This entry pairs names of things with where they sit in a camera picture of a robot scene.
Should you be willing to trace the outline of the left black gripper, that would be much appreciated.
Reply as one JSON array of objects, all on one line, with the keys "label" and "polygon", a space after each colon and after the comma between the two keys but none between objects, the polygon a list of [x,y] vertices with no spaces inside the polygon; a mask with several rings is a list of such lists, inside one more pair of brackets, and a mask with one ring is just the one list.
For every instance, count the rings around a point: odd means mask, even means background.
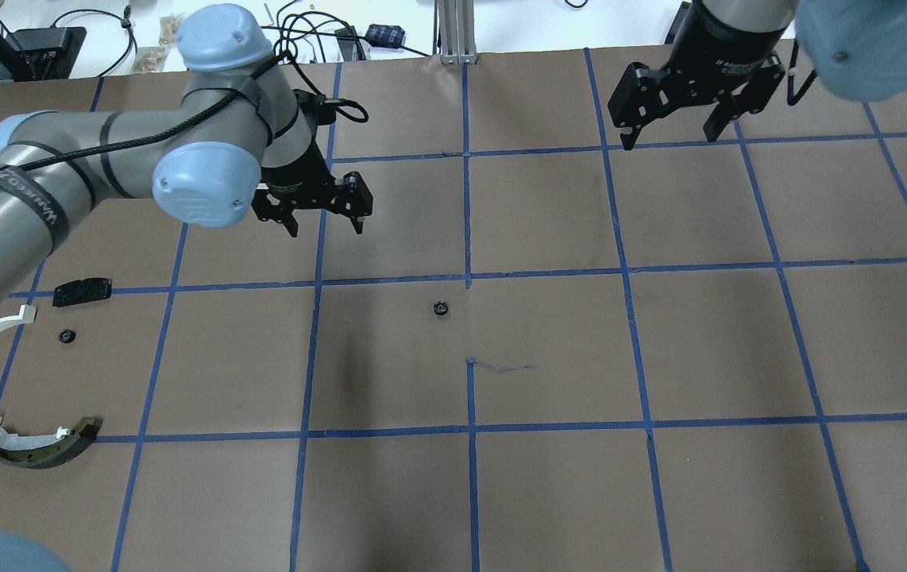
[{"label": "left black gripper", "polygon": [[317,146],[306,149],[287,165],[262,166],[253,197],[255,217],[284,225],[291,238],[299,236],[297,210],[329,211],[347,218],[362,235],[365,218],[373,213],[373,196],[357,171],[334,176]]}]

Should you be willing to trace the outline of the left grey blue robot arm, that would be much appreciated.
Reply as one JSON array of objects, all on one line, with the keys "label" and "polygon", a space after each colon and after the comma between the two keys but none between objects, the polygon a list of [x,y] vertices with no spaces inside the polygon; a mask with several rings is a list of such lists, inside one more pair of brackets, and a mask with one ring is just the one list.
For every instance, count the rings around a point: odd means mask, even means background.
[{"label": "left grey blue robot arm", "polygon": [[297,210],[372,214],[362,174],[330,173],[317,129],[347,100],[294,90],[245,7],[189,15],[176,43],[191,79],[171,111],[44,110],[0,123],[0,299],[108,199],[155,199],[206,228],[249,213],[298,233]]}]

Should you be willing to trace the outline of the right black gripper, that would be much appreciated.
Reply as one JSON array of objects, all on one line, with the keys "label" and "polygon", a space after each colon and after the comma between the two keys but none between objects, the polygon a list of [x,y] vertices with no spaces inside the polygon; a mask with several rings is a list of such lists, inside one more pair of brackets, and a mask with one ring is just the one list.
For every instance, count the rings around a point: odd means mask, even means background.
[{"label": "right black gripper", "polygon": [[778,54],[781,33],[738,35],[730,42],[712,35],[679,36],[658,66],[627,65],[608,97],[608,120],[632,151],[652,122],[679,110],[707,107],[704,137],[716,142],[731,123],[768,108],[786,68]]}]

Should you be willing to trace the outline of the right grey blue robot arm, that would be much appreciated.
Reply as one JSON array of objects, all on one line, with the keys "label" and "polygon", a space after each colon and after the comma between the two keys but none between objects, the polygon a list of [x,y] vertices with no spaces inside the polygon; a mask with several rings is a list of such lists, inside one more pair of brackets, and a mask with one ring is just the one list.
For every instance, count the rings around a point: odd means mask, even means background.
[{"label": "right grey blue robot arm", "polygon": [[797,105],[820,81],[843,100],[907,93],[907,1],[693,1],[660,68],[632,62],[607,105],[631,151],[653,121],[710,107],[703,131],[718,138],[766,109],[780,84]]}]

